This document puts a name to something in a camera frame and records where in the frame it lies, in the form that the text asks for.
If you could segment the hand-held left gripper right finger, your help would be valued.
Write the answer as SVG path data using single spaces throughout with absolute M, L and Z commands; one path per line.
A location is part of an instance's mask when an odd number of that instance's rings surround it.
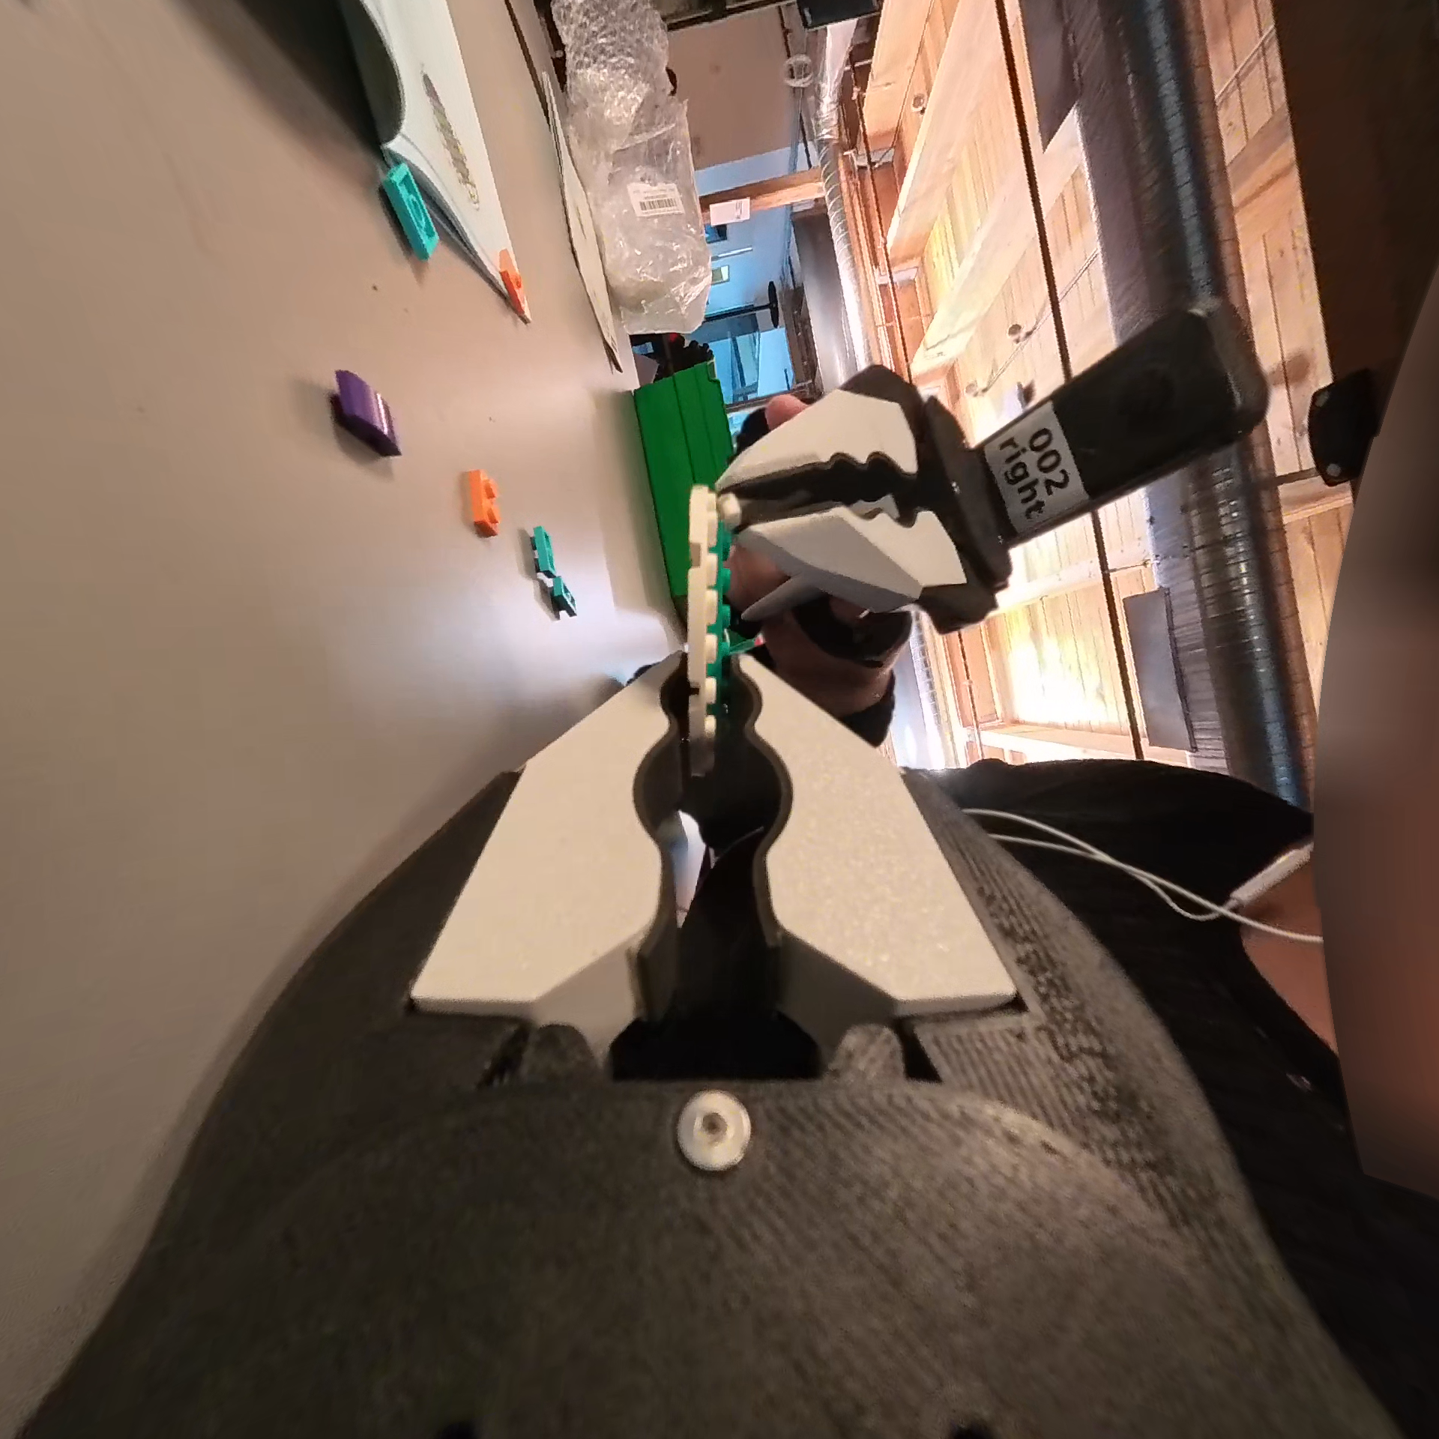
M 728 799 L 778 1012 L 824 1060 L 855 1029 L 995 1017 L 1018 984 L 901 772 L 752 659 L 732 667 Z

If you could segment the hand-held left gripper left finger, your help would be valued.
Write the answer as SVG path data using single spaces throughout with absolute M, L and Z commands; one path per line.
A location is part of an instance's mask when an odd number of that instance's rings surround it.
M 685 657 L 644 671 L 519 773 L 410 991 L 427 1015 L 567 1027 L 605 1065 L 668 1010 L 672 851 L 685 755 L 667 703 Z

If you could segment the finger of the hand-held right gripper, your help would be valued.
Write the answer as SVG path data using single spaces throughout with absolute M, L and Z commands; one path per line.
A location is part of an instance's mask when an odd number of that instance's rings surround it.
M 810 503 L 884 494 L 920 474 L 920 446 L 901 403 L 834 391 L 737 457 L 716 482 L 721 499 Z
M 886 511 L 819 511 L 750 527 L 733 542 L 771 564 L 807 599 L 824 595 L 864 611 L 915 606 L 927 592 L 968 576 L 941 520 L 927 511 L 903 523 Z

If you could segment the green lego plate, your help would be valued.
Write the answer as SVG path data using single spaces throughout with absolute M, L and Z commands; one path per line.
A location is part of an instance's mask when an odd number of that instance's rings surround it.
M 732 660 L 752 654 L 761 643 L 752 624 L 733 618 L 730 559 L 732 537 L 720 527 L 703 566 L 704 587 L 697 592 L 701 607 L 694 614 L 701 630 L 699 640 L 692 642 L 692 659 L 697 666 L 692 684 L 709 727 L 716 727 L 720 713 L 727 708 Z

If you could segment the purple curved lego slope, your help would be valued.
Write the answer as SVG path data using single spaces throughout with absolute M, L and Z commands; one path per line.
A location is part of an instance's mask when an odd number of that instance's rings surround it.
M 398 458 L 403 446 L 386 398 L 351 371 L 334 371 L 331 395 L 334 424 L 380 458 Z

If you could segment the teal lego jumper plate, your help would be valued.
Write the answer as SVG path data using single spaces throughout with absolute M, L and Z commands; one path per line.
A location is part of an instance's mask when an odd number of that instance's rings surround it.
M 430 261 L 439 249 L 439 229 L 410 165 L 404 162 L 391 165 L 380 184 L 380 193 L 410 253 L 420 261 Z

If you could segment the person's right hand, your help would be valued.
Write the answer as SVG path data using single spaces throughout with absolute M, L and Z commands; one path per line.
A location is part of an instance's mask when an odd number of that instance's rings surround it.
M 894 719 L 894 667 L 910 636 L 906 609 L 876 614 L 819 597 L 762 621 L 756 657 L 879 749 Z

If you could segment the green plastic bin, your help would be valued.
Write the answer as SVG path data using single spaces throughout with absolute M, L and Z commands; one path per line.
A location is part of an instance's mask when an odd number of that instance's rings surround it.
M 684 611 L 691 573 L 691 492 L 711 491 L 733 458 L 727 398 L 715 361 L 653 381 L 632 393 L 649 480 L 665 583 Z

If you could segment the person's black sweater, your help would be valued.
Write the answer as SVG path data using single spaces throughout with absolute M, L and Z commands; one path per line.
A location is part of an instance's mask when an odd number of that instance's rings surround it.
M 1237 780 L 1141 761 L 939 775 L 1119 962 L 1199 1084 L 1297 1282 L 1389 1397 L 1389 1253 L 1330 1013 L 1312 821 Z

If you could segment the clear plastic bag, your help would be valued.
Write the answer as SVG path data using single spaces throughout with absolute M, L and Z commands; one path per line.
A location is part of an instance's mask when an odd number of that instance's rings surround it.
M 555 3 L 552 20 L 569 153 L 624 330 L 689 337 L 706 316 L 711 256 L 668 32 L 644 3 Z

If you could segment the thin paper leaflet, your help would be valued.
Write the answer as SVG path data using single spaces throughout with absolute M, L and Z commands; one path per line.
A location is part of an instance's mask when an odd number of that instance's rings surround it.
M 541 74 L 541 95 L 545 116 L 550 126 L 552 145 L 564 200 L 564 213 L 569 232 L 571 254 L 579 270 L 581 283 L 593 318 L 596 319 L 601 345 L 613 373 L 624 371 L 620 355 L 620 333 L 615 309 L 607 285 L 600 237 L 595 227 L 593 212 L 588 203 L 579 170 L 574 165 L 567 131 L 564 126 L 564 105 L 555 83 Z

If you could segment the open instruction booklet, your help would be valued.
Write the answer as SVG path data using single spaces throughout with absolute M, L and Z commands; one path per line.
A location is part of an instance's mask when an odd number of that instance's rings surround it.
M 451 8 L 344 3 L 339 11 L 386 167 L 410 165 L 434 224 L 506 295 L 499 253 L 512 254 L 511 232 Z

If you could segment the ribbed metal duct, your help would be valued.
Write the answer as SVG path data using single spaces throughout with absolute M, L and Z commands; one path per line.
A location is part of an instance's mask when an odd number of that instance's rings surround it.
M 1165 311 L 1227 301 L 1251 338 L 1218 119 L 1196 4 L 1112 4 L 1126 80 L 1148 290 Z M 1170 592 L 1198 758 L 1311 808 L 1318 710 L 1266 421 L 1146 496 Z

